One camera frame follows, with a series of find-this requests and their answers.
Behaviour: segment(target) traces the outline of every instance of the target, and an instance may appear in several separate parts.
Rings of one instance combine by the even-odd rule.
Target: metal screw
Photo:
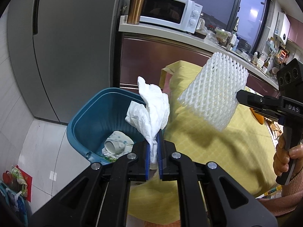
[[[91,168],[92,168],[93,170],[99,170],[99,169],[101,168],[101,164],[98,163],[98,162],[92,163],[92,164],[91,164]]]
[[[135,158],[137,158],[137,155],[135,153],[129,153],[127,155],[127,158],[129,158],[129,159],[135,159]]]
[[[173,152],[172,157],[175,159],[179,159],[179,158],[181,158],[181,154],[179,152]]]
[[[209,162],[207,164],[209,169],[216,169],[217,168],[217,164],[215,162]]]

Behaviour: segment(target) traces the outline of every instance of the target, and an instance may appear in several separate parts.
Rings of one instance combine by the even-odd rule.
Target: copper tumbler
[[[144,0],[130,0],[129,12],[127,17],[128,24],[139,24],[143,3]]]

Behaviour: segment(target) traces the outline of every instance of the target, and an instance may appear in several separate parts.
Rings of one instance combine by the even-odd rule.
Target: refrigerator
[[[68,123],[97,92],[113,86],[119,5],[119,0],[11,0],[11,63],[35,117]]]

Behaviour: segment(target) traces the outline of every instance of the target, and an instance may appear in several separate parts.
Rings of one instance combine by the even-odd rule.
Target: white foam net
[[[234,115],[239,104],[236,93],[244,89],[247,77],[248,72],[243,66],[216,52],[178,100],[222,131]]]

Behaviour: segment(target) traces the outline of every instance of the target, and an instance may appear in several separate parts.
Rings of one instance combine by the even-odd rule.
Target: sleeve
[[[303,197],[303,170],[287,186],[282,186],[282,197],[277,199],[259,199],[273,215],[281,216],[295,210]]]

